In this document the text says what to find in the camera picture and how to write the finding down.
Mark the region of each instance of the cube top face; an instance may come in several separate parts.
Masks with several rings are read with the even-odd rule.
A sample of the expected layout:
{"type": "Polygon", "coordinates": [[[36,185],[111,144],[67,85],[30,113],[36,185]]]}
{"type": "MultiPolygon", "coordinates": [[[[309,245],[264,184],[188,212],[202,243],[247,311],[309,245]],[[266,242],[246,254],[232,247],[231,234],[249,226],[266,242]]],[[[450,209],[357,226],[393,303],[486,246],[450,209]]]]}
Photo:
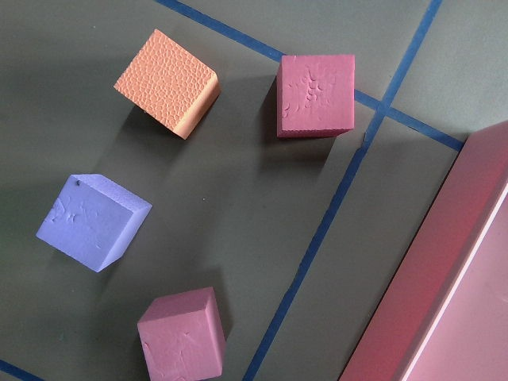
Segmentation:
{"type": "Polygon", "coordinates": [[[37,237],[100,271],[123,254],[120,246],[129,244],[151,207],[102,175],[71,175],[37,237]],[[132,236],[124,237],[136,219],[132,236]]]}
{"type": "Polygon", "coordinates": [[[137,327],[151,381],[221,375],[225,338],[211,287],[156,299],[137,327]]]}
{"type": "Polygon", "coordinates": [[[355,56],[283,56],[277,136],[331,137],[354,128],[355,56]]]}
{"type": "Polygon", "coordinates": [[[215,72],[157,29],[114,87],[184,139],[220,92],[215,72]]]}

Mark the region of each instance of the pink box wall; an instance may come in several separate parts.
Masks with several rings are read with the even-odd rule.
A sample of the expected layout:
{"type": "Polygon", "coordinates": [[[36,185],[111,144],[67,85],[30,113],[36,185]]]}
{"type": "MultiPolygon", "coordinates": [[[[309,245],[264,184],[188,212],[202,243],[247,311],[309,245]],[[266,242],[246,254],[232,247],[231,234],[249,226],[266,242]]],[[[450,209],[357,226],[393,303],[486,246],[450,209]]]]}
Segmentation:
{"type": "Polygon", "coordinates": [[[467,140],[340,381],[506,379],[507,184],[508,121],[467,140]]]}

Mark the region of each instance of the gray floor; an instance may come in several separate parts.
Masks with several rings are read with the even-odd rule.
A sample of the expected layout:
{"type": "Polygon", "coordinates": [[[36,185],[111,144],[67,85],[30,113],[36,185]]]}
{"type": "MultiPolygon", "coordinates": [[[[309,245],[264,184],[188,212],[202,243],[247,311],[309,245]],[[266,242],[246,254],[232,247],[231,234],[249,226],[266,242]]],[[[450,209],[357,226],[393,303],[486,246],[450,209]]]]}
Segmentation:
{"type": "MultiPolygon", "coordinates": [[[[185,3],[283,52],[356,54],[356,88],[377,99],[429,4],[185,3]]],[[[507,15],[444,2],[393,106],[460,140],[508,119],[507,15]]],[[[374,111],[356,103],[337,139],[277,140],[278,64],[152,0],[3,0],[0,34],[0,360],[47,380],[148,380],[148,304],[214,286],[220,379],[241,379],[374,111]],[[154,28],[221,82],[186,141],[113,89],[154,28]],[[100,274],[35,238],[72,173],[153,204],[100,274]]],[[[256,379],[337,379],[456,154],[383,121],[256,379]]]]}

